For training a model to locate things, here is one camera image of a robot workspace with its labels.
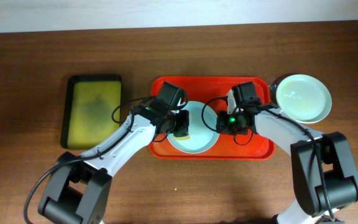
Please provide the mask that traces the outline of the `light blue plate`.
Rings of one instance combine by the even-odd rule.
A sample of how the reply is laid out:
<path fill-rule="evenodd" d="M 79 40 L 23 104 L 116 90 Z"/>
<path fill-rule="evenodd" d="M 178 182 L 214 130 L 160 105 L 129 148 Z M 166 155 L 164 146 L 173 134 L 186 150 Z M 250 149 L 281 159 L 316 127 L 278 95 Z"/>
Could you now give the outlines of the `light blue plate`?
<path fill-rule="evenodd" d="M 213 147 L 219 139 L 219 133 L 208 129 L 201 119 L 204 103 L 190 101 L 185 107 L 189 111 L 190 124 L 186 139 L 178 139 L 173 134 L 168 135 L 170 144 L 181 152 L 199 154 Z"/>

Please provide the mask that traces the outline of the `pale green plate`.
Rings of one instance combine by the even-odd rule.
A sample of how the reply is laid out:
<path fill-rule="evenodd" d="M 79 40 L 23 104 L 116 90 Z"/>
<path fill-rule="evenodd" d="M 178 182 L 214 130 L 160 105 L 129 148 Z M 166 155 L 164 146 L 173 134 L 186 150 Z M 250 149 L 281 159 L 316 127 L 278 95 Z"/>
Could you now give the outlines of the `pale green plate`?
<path fill-rule="evenodd" d="M 333 104 L 326 86 L 315 77 L 304 74 L 284 78 L 277 86 L 275 98 L 289 117 L 305 124 L 323 120 Z"/>

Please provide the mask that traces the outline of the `yellow green scrub sponge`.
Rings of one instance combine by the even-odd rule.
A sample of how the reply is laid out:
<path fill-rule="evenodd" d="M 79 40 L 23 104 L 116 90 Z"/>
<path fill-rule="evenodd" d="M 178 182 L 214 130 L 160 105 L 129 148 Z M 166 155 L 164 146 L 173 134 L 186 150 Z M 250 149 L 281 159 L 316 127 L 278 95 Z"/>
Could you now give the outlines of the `yellow green scrub sponge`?
<path fill-rule="evenodd" d="M 190 139 L 190 135 L 188 132 L 185 133 L 175 133 L 173 134 L 173 138 L 176 139 L 177 141 L 184 141 L 184 140 L 189 140 Z"/>

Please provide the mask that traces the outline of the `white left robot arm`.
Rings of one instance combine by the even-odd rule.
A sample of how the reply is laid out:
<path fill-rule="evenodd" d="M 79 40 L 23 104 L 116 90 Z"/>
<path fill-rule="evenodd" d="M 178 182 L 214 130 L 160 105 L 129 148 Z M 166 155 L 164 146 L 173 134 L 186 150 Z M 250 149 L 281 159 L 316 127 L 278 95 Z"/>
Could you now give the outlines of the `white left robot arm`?
<path fill-rule="evenodd" d="M 43 176 L 38 213 L 52 223 L 102 223 L 113 177 L 159 134 L 187 135 L 189 112 L 165 103 L 139 105 L 97 146 L 76 156 L 62 154 Z"/>

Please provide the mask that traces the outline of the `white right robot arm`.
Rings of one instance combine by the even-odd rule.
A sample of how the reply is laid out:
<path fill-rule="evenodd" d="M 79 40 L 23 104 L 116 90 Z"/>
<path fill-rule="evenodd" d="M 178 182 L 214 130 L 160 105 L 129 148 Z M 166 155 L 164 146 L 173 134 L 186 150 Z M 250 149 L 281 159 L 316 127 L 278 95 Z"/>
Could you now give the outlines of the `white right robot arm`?
<path fill-rule="evenodd" d="M 233 136 L 251 131 L 290 155 L 295 200 L 273 223 L 338 223 L 336 211 L 358 202 L 358 171 L 342 133 L 310 129 L 272 103 L 228 103 L 216 128 Z"/>

